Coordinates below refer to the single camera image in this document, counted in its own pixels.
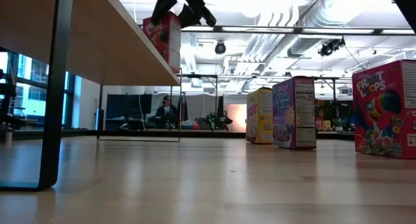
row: security camera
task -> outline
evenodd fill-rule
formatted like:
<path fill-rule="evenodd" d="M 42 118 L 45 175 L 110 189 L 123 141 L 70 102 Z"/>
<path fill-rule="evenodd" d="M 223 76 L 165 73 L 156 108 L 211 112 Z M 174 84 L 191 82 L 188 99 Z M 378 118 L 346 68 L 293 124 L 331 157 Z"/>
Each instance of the security camera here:
<path fill-rule="evenodd" d="M 226 45 L 224 42 L 217 42 L 215 46 L 215 53 L 218 55 L 222 55 L 226 52 Z"/>

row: cardboard box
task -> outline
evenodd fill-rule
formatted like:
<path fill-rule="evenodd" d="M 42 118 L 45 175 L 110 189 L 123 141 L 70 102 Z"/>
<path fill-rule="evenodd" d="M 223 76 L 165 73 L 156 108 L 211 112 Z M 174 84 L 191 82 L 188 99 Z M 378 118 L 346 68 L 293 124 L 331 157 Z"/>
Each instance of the cardboard box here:
<path fill-rule="evenodd" d="M 355 73 L 352 84 L 356 151 L 416 158 L 416 62 Z"/>
<path fill-rule="evenodd" d="M 174 73 L 180 73 L 181 67 L 181 29 L 180 19 L 172 12 L 167 12 L 158 25 L 153 25 L 151 18 L 143 19 L 144 34 Z"/>
<path fill-rule="evenodd" d="M 316 149 L 312 78 L 293 77 L 273 86 L 273 139 L 277 147 Z"/>
<path fill-rule="evenodd" d="M 272 90 L 260 88 L 247 95 L 246 140 L 273 143 Z"/>

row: wooden floor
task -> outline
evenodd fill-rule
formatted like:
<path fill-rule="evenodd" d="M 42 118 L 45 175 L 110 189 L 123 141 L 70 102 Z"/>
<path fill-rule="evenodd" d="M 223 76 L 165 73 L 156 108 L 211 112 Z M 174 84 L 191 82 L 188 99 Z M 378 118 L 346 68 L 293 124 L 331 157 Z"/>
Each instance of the wooden floor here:
<path fill-rule="evenodd" d="M 0 179 L 34 181 L 41 141 L 0 146 Z M 416 161 L 320 140 L 62 140 L 58 183 L 0 192 L 0 223 L 416 223 Z"/>

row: person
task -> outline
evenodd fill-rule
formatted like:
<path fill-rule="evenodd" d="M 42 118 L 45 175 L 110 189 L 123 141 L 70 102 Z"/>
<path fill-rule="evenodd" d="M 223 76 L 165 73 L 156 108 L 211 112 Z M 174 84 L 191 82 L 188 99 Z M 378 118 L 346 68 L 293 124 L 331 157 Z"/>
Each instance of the person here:
<path fill-rule="evenodd" d="M 162 106 L 156 111 L 156 128 L 164 128 L 167 123 L 175 124 L 176 118 L 177 108 L 171 104 L 168 96 L 164 96 Z"/>

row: yellow cereal box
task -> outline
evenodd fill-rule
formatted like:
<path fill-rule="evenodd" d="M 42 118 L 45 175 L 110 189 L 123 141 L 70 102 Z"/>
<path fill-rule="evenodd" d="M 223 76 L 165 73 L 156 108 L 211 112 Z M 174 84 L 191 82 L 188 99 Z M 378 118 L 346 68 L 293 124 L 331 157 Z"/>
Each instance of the yellow cereal box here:
<path fill-rule="evenodd" d="M 271 88 L 260 88 L 247 95 L 246 140 L 273 143 L 273 96 Z"/>

